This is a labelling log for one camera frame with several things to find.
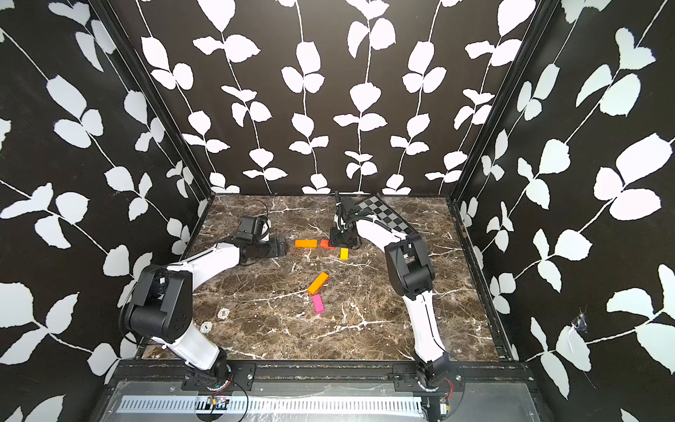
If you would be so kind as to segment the red-orange small block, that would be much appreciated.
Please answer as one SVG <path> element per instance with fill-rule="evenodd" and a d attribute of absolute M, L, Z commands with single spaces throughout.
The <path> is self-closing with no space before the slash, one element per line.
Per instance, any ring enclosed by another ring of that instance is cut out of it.
<path fill-rule="evenodd" d="M 327 239 L 323 239 L 323 240 L 320 242 L 320 246 L 321 246 L 322 248 L 325 248 L 325 249 L 328 249 L 328 250 L 334 250 L 334 249 L 335 249 L 335 247 L 332 246 L 332 245 L 330 244 L 330 241 L 327 240 Z"/>

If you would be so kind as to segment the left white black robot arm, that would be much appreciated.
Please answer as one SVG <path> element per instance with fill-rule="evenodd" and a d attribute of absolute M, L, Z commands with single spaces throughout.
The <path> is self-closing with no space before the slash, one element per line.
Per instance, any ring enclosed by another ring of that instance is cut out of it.
<path fill-rule="evenodd" d="M 187 260 L 167 266 L 150 265 L 122 306 L 119 325 L 124 332 L 167 346 L 186 364 L 211 371 L 225 353 L 193 321 L 193 291 L 219 274 L 255 262 L 284 257 L 288 241 L 219 242 Z"/>

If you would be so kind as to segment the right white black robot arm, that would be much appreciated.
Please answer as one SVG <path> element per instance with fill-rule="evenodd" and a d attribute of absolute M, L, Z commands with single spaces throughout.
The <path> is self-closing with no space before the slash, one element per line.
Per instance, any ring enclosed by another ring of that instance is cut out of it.
<path fill-rule="evenodd" d="M 353 247 L 367 240 L 384 253 L 390 284 L 404 300 L 414 336 L 413 358 L 418 378 L 427 390 L 451 375 L 453 364 L 443 344 L 432 303 L 433 268 L 422 237 L 394 230 L 372 217 L 334 218 L 330 242 Z"/>

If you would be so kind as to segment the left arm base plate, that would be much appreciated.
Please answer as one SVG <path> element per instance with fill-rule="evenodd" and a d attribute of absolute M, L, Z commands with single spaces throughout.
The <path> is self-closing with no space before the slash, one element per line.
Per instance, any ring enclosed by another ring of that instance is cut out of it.
<path fill-rule="evenodd" d="M 214 367 L 209 370 L 186 367 L 186 376 L 181 385 L 181 390 L 211 394 L 216 390 L 221 390 L 229 382 L 233 382 L 248 392 L 251 390 L 255 374 L 256 365 L 242 360 L 216 362 Z"/>

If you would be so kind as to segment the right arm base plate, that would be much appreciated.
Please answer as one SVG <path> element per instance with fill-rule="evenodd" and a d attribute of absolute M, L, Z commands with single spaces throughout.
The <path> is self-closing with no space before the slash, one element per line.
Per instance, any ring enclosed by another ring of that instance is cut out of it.
<path fill-rule="evenodd" d="M 404 362 L 394 364 L 388 379 L 394 383 L 396 391 L 422 394 L 450 395 L 464 392 L 464 375 L 455 362 L 434 367 Z"/>

